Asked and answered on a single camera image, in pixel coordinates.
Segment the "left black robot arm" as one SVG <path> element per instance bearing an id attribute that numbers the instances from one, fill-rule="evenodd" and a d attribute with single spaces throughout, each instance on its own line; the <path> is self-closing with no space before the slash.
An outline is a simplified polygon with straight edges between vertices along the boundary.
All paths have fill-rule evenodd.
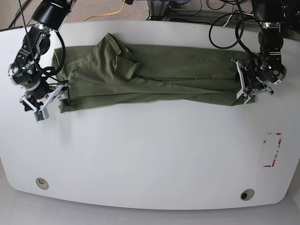
<path id="1" fill-rule="evenodd" d="M 238 29 L 244 21 L 254 19 L 261 26 L 258 35 L 260 52 L 252 53 L 239 40 L 240 46 L 249 54 L 249 63 L 240 62 L 232 58 L 236 64 L 240 77 L 241 89 L 236 98 L 245 104 L 252 96 L 259 93 L 274 91 L 269 84 L 279 84 L 286 76 L 286 68 L 282 64 L 281 48 L 284 40 L 281 34 L 281 24 L 284 22 L 282 3 L 279 0 L 253 0 L 251 1 L 253 16 L 243 17 L 236 24 L 235 35 L 239 37 Z"/>

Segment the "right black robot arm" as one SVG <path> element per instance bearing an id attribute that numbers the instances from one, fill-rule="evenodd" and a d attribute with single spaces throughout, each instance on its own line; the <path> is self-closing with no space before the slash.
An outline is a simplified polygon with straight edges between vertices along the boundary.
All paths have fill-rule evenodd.
<path id="1" fill-rule="evenodd" d="M 59 28 L 75 3 L 74 0 L 43 0 L 31 17 L 34 26 L 25 31 L 22 47 L 8 69 L 8 76 L 12 83 L 26 89 L 24 99 L 21 100 L 26 112 L 41 109 L 43 104 L 39 100 L 44 98 L 50 90 L 47 79 L 53 78 L 62 70 L 66 47 Z M 39 60 L 50 47 L 50 31 L 52 30 L 56 32 L 62 45 L 60 65 L 58 68 L 41 68 Z"/>

